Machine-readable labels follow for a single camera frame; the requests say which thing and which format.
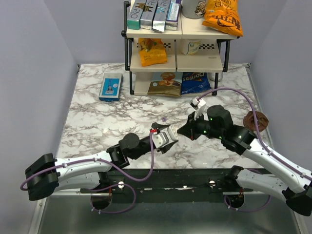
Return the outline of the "lavender earbud charging case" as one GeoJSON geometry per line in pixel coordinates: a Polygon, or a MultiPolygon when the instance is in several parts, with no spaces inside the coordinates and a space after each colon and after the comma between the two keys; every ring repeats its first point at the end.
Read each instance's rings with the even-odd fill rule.
{"type": "Polygon", "coordinates": [[[175,129],[168,129],[168,134],[172,141],[178,141],[178,134],[175,129]]]}

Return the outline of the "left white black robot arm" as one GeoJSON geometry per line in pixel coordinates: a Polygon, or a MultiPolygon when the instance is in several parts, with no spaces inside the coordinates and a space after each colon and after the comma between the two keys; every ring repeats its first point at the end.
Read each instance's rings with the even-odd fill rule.
{"type": "Polygon", "coordinates": [[[173,126],[153,123],[147,137],[128,133],[118,144],[90,156],[57,159],[52,153],[44,154],[25,170],[26,180],[20,188],[28,192],[30,201],[66,189],[102,193],[108,187],[108,180],[100,173],[121,171],[130,164],[130,159],[138,159],[154,150],[164,154],[177,142],[178,134],[173,126]]]}

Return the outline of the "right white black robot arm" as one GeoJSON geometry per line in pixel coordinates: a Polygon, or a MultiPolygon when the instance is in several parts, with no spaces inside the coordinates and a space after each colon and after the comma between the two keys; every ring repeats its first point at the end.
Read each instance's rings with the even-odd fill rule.
{"type": "Polygon", "coordinates": [[[311,171],[262,146],[252,131],[234,124],[230,112],[221,105],[209,107],[207,116],[205,120],[203,116],[195,118],[194,113],[189,114],[186,124],[177,132],[190,140],[200,136],[219,139],[227,150],[255,161],[272,174],[261,175],[233,166],[221,181],[226,190],[256,190],[281,199],[300,215],[312,214],[312,182],[307,179],[311,171]]]}

